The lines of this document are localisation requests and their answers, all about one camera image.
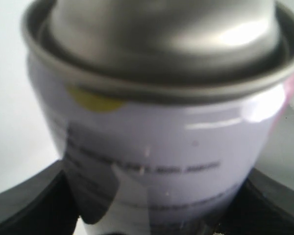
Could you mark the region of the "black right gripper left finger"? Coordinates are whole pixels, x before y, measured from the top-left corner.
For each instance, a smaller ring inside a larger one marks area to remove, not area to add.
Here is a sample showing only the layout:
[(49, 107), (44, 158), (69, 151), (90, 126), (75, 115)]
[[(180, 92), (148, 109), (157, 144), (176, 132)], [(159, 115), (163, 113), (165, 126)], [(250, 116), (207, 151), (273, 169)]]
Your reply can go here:
[(0, 193), (0, 235), (72, 235), (78, 218), (61, 161)]

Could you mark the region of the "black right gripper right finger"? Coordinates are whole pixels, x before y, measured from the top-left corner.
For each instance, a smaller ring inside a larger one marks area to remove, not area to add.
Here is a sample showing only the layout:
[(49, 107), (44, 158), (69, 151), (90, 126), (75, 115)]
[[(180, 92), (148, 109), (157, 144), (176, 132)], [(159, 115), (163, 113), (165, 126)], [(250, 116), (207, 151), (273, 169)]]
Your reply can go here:
[(294, 190), (253, 169), (216, 232), (221, 235), (294, 235)]

